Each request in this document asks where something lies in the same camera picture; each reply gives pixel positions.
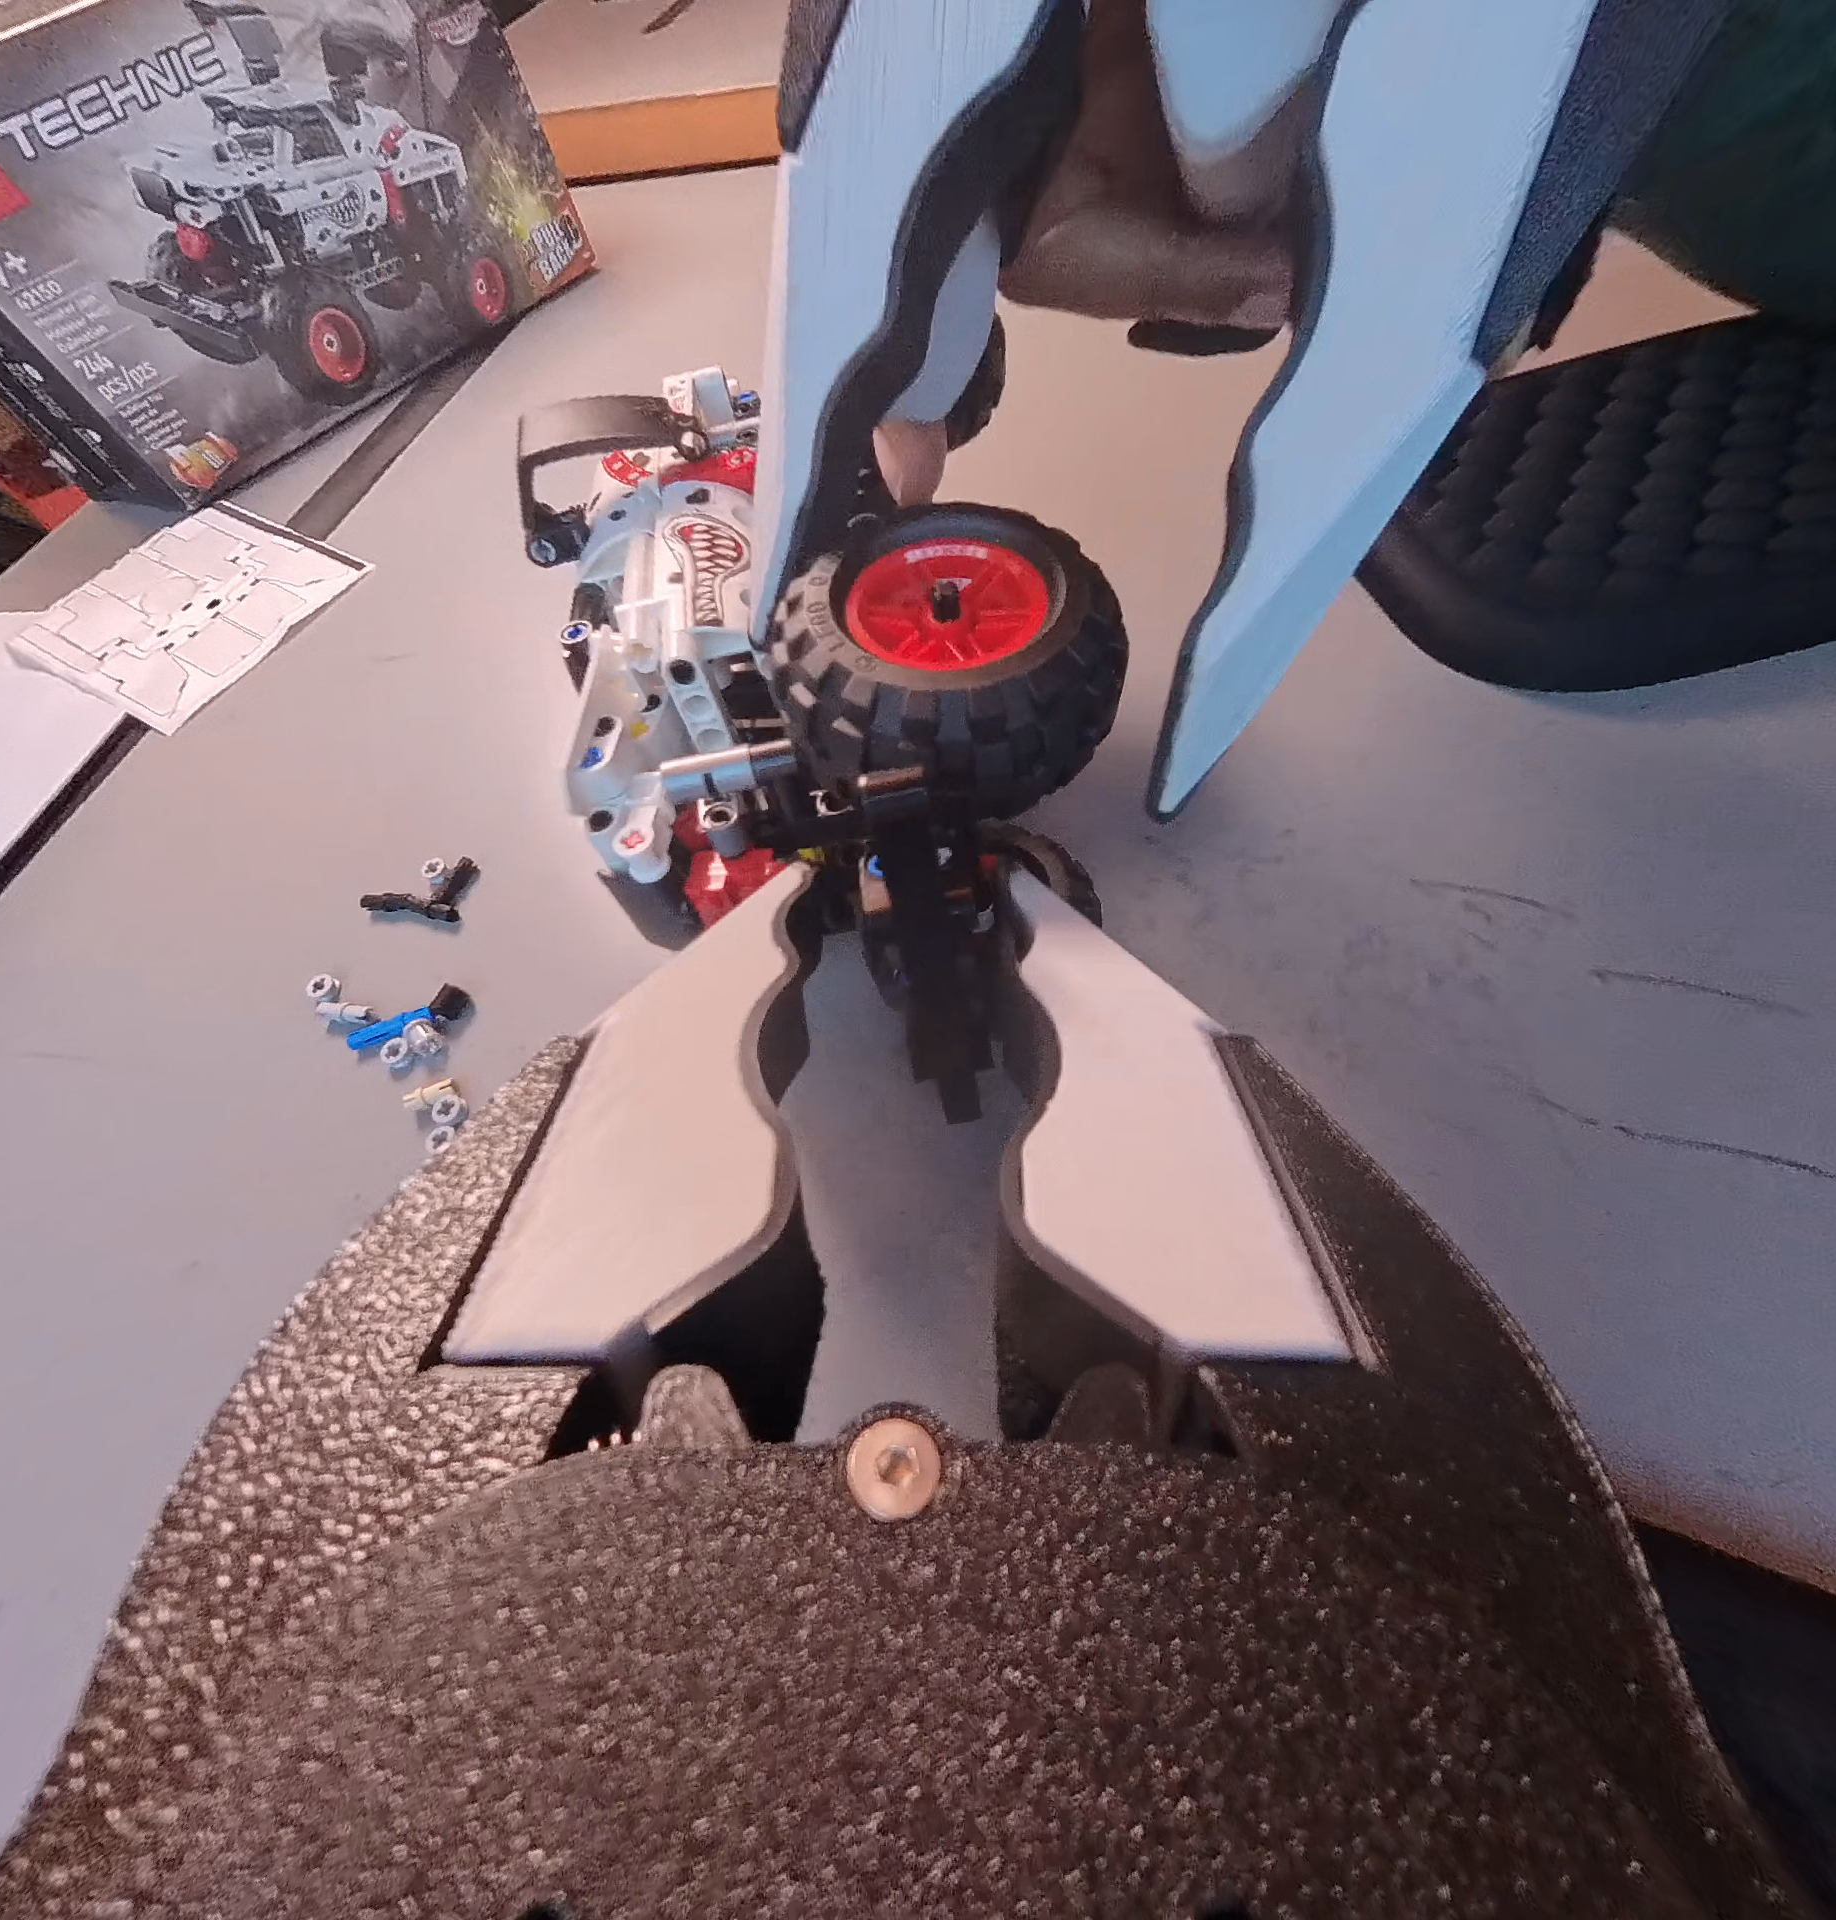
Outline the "white plastic stand base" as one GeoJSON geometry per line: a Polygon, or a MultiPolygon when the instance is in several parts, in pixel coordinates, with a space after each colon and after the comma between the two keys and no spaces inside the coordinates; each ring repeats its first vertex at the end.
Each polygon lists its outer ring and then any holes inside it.
{"type": "Polygon", "coordinates": [[[0,612],[0,894],[141,738],[115,682],[91,660],[60,670],[16,646],[33,623],[29,612],[0,612]]]}

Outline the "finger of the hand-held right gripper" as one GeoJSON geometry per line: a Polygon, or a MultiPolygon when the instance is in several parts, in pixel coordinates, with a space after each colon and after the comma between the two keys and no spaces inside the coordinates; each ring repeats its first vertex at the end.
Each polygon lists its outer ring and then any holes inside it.
{"type": "Polygon", "coordinates": [[[1338,7],[1313,66],[1286,359],[1227,475],[1147,808],[1176,818],[1478,394],[1483,319],[1597,12],[1338,7]]]}
{"type": "Polygon", "coordinates": [[[763,374],[756,634],[856,505],[948,273],[1077,100],[1078,3],[787,11],[763,374]]]}

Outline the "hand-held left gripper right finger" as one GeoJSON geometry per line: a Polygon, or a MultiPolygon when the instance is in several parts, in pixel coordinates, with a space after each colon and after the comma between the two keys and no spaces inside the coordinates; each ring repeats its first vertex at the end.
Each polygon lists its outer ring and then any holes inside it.
{"type": "Polygon", "coordinates": [[[1218,1023],[1040,879],[1009,893],[1027,1015],[1048,1027],[1010,1151],[1027,1257],[1167,1363],[1361,1363],[1218,1023]]]}

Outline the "white lego truck model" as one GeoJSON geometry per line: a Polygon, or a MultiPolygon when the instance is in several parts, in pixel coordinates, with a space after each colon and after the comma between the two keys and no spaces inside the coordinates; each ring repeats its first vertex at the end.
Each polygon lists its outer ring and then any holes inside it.
{"type": "MultiPolygon", "coordinates": [[[[1019,817],[955,814],[917,770],[810,782],[763,659],[769,631],[748,631],[760,441],[763,397],[719,364],[669,374],[657,397],[581,397],[520,420],[526,557],[577,574],[560,636],[581,696],[566,804],[660,949],[689,949],[776,872],[810,866],[825,926],[858,930],[904,1019],[913,1079],[973,1122],[994,1066],[1004,875],[1035,872],[1092,920],[1098,894],[1019,817]]],[[[854,492],[827,555],[903,512],[875,462],[854,492]]]]}

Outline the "small blue lego piece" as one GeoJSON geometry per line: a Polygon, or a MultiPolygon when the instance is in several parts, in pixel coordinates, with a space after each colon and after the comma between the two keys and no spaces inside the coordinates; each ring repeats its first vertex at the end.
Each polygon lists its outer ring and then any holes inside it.
{"type": "Polygon", "coordinates": [[[475,996],[447,982],[418,1007],[356,1027],[346,1035],[344,1044],[353,1053],[374,1053],[397,1068],[406,1058],[430,1058],[447,1050],[452,1029],[472,1017],[475,996]]]}

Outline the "white printed sticker sheet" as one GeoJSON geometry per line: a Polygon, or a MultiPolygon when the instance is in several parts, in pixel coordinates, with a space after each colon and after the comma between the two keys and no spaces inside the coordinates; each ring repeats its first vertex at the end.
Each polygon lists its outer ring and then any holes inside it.
{"type": "Polygon", "coordinates": [[[170,737],[373,571],[218,502],[29,617],[8,655],[170,737]]]}

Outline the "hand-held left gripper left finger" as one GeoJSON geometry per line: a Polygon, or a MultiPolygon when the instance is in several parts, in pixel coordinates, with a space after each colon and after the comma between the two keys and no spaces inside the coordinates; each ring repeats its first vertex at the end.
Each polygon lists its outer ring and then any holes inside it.
{"type": "Polygon", "coordinates": [[[814,870],[787,866],[590,1027],[437,1356],[806,1389],[825,1280],[779,1103],[810,1055],[814,870]]]}

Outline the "person's right forearm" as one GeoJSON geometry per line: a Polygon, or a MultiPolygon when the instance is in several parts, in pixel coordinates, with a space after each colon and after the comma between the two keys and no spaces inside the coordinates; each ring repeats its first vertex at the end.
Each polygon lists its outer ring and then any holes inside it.
{"type": "Polygon", "coordinates": [[[1836,332],[1836,3],[1739,3],[1610,214],[1700,287],[1836,332]]]}

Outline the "lego set box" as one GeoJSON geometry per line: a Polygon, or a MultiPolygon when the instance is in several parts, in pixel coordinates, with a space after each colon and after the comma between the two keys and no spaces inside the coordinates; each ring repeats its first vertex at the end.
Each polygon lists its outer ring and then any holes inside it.
{"type": "Polygon", "coordinates": [[[180,510],[588,277],[495,5],[0,5],[0,407],[180,510]]]}

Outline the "black lego wheel red hub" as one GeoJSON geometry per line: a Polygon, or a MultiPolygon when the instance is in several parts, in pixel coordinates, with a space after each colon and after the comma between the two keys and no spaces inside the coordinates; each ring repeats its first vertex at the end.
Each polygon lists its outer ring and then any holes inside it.
{"type": "Polygon", "coordinates": [[[764,639],[816,788],[917,770],[933,802],[1016,818],[1066,788],[1116,720],[1130,641],[1069,534],[1007,509],[904,509],[810,560],[764,639]]]}

